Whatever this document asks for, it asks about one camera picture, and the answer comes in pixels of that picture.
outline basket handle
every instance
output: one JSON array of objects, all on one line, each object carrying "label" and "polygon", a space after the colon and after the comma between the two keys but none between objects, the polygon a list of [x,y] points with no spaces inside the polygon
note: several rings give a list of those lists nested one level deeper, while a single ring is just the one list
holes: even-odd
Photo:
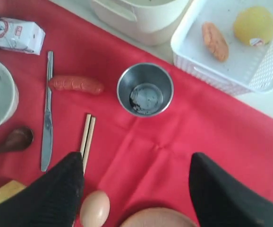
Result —
[{"label": "basket handle", "polygon": [[133,11],[133,7],[121,0],[92,0],[92,1],[126,20],[133,21],[133,22],[137,21]]},{"label": "basket handle", "polygon": [[227,80],[227,79],[225,79],[223,77],[220,77],[218,75],[215,75],[214,73],[211,73],[211,72],[209,72],[207,70],[200,69],[200,68],[198,68],[196,66],[194,66],[193,68],[194,68],[195,71],[197,71],[199,73],[202,73],[202,74],[204,74],[204,75],[206,75],[208,77],[211,77],[212,79],[215,79],[215,80],[217,80],[218,82],[220,82],[222,84],[226,84],[226,85],[231,85],[232,84],[229,80]]}]

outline egg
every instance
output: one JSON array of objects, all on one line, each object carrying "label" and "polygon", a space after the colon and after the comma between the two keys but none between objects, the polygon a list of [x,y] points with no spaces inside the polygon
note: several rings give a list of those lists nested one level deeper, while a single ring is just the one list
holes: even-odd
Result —
[{"label": "egg", "polygon": [[101,227],[106,222],[110,211],[110,200],[103,191],[89,194],[80,210],[80,222],[84,227]]},{"label": "egg", "polygon": [[239,13],[233,29],[235,36],[245,45],[267,44],[273,39],[273,15],[265,7],[250,7]]}]

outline knife handle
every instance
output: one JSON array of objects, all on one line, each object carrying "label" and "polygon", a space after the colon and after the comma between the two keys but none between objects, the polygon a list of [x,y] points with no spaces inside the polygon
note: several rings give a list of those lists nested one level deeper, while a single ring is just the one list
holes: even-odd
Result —
[{"label": "knife handle", "polygon": [[46,99],[45,99],[45,108],[46,110],[51,111],[51,89],[48,87],[48,81],[52,78],[53,75],[53,51],[48,51],[47,55],[47,83],[46,83]]}]

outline cup rim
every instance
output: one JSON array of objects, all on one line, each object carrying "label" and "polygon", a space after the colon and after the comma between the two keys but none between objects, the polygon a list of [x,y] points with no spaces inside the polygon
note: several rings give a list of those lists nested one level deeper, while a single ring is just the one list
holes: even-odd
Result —
[{"label": "cup rim", "polygon": [[[120,98],[120,96],[119,96],[119,84],[120,84],[120,82],[122,81],[123,77],[127,74],[128,71],[130,71],[132,68],[137,67],[137,66],[139,66],[139,65],[151,65],[151,66],[155,66],[155,67],[159,68],[159,69],[162,70],[162,71],[165,73],[165,75],[168,77],[169,82],[170,82],[170,86],[171,86],[171,95],[170,95],[170,98],[169,98],[169,100],[168,100],[166,106],[165,106],[163,109],[161,109],[161,110],[159,110],[159,111],[157,111],[157,112],[155,112],[155,113],[153,113],[153,114],[150,114],[150,115],[143,115],[143,114],[131,112],[130,110],[128,110],[128,109],[124,106],[124,104],[122,103],[121,98]],[[173,95],[174,95],[174,86],[173,86],[173,81],[172,81],[172,78],[171,78],[169,72],[167,72],[163,67],[161,67],[161,66],[159,66],[159,65],[157,65],[157,64],[154,64],[154,63],[150,63],[150,62],[141,62],[141,63],[137,63],[137,64],[134,64],[134,65],[130,66],[129,68],[127,68],[127,69],[122,73],[122,75],[120,76],[120,78],[119,78],[119,80],[118,80],[118,84],[117,84],[117,97],[118,97],[119,103],[121,104],[121,106],[122,106],[127,112],[129,112],[129,113],[131,113],[132,115],[137,116],[137,117],[144,117],[144,118],[146,118],[146,117],[154,117],[154,116],[156,116],[156,115],[158,115],[158,114],[164,112],[164,111],[169,107],[170,103],[172,102]]]},{"label": "cup rim", "polygon": [[15,102],[15,97],[16,97],[16,85],[15,85],[15,82],[14,82],[14,79],[12,77],[12,74],[10,73],[10,71],[0,62],[0,68],[3,69],[4,73],[7,75],[9,81],[10,81],[10,85],[11,85],[11,102],[9,103],[9,106],[8,106],[8,110],[5,112],[5,114],[3,115],[3,118],[0,120],[0,126],[5,122],[5,120],[7,119],[8,115],[10,114],[11,112],[11,108]]}]

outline yellow ball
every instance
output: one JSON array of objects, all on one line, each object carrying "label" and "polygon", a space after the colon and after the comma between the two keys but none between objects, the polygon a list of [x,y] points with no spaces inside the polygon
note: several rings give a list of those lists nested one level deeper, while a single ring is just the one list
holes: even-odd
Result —
[{"label": "yellow ball", "polygon": [[265,7],[255,6],[239,13],[234,34],[245,45],[258,46],[273,39],[273,15]]}]

